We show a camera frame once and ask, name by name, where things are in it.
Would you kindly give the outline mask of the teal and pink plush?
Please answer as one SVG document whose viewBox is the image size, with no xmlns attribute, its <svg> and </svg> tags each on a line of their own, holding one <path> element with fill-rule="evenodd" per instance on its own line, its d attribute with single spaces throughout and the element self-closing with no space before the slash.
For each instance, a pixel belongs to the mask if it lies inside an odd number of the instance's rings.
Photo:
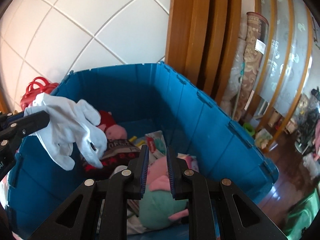
<svg viewBox="0 0 320 240">
<path fill-rule="evenodd" d="M 174 200 L 170 191 L 167 158 L 157 159 L 148 167 L 146 189 L 139 201 L 139 220 L 147 229 L 160 230 L 187 217 L 187 200 Z"/>
</svg>

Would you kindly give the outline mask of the white cloth gloves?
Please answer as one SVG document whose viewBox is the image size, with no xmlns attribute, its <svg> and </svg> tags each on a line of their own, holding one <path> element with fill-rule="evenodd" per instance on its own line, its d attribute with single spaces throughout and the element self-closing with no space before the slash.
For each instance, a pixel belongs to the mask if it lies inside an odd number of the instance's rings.
<svg viewBox="0 0 320 240">
<path fill-rule="evenodd" d="M 25 116 L 45 111 L 49 114 L 47 127 L 35 132 L 50 158 L 61 168 L 70 171 L 75 161 L 71 158 L 73 144 L 89 165 L 102 168 L 100 161 L 107 149 L 107 137 L 98 128 L 99 112 L 87 101 L 78 102 L 46 93 L 38 94 L 32 105 L 24 110 Z"/>
</svg>

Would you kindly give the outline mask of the blue plastic storage crate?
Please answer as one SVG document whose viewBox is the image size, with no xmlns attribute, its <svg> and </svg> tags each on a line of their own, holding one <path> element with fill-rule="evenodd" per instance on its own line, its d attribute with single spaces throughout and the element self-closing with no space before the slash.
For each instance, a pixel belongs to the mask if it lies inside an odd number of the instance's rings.
<svg viewBox="0 0 320 240">
<path fill-rule="evenodd" d="M 69 74 L 54 96 L 86 100 L 113 114 L 129 137 L 162 131 L 176 153 L 196 157 L 200 174 L 228 178 L 255 203 L 269 193 L 279 171 L 254 139 L 207 94 L 163 63 L 127 64 Z M 26 137 L 8 176 L 6 203 L 14 233 L 27 239 L 84 182 L 80 152 L 63 170 L 35 136 Z"/>
</svg>

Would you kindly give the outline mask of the rolled patterned carpet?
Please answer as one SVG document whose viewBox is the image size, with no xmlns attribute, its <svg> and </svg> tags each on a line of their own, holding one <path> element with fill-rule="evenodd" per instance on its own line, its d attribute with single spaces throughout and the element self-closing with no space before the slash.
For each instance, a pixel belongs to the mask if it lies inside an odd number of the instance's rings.
<svg viewBox="0 0 320 240">
<path fill-rule="evenodd" d="M 240 21 L 238 42 L 220 107 L 235 121 L 245 113 L 268 41 L 268 20 L 247 12 Z"/>
</svg>

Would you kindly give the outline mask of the red handbag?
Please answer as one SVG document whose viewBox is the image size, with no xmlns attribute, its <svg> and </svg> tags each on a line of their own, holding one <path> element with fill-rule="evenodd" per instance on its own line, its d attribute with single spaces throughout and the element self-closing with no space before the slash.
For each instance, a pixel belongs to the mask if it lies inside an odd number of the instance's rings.
<svg viewBox="0 0 320 240">
<path fill-rule="evenodd" d="M 58 85 L 59 83 L 51 83 L 45 77 L 38 76 L 34 78 L 30 83 L 28 83 L 25 89 L 25 94 L 20 100 L 21 109 L 25 110 L 30 106 L 38 94 L 50 94 Z"/>
</svg>

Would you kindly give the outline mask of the pink pig plush red dress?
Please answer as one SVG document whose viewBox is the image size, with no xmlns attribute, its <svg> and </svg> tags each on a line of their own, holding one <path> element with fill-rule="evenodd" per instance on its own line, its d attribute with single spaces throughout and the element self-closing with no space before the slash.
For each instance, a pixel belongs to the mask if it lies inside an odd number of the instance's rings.
<svg viewBox="0 0 320 240">
<path fill-rule="evenodd" d="M 105 133 L 108 140 L 127 139 L 126 129 L 116 123 L 111 112 L 99 111 L 99 114 L 101 120 L 98 128 Z"/>
</svg>

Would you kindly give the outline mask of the dark snack bag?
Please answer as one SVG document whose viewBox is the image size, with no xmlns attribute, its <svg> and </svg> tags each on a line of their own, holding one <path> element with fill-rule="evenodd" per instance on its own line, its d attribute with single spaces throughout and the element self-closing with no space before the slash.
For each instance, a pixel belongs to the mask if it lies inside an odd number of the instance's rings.
<svg viewBox="0 0 320 240">
<path fill-rule="evenodd" d="M 104 152 L 100 162 L 102 168 L 96 168 L 90 165 L 85 159 L 82 159 L 84 172 L 93 176 L 109 176 L 116 167 L 127 166 L 130 160 L 138 158 L 140 148 L 135 146 L 127 139 L 109 140 L 107 149 Z"/>
</svg>

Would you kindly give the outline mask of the wooden door frame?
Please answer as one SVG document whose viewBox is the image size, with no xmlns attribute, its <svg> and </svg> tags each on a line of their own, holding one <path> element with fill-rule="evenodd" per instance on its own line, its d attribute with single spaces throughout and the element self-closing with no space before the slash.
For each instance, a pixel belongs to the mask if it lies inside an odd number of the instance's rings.
<svg viewBox="0 0 320 240">
<path fill-rule="evenodd" d="M 221 103 L 240 20 L 241 0 L 171 0 L 165 63 Z"/>
</svg>

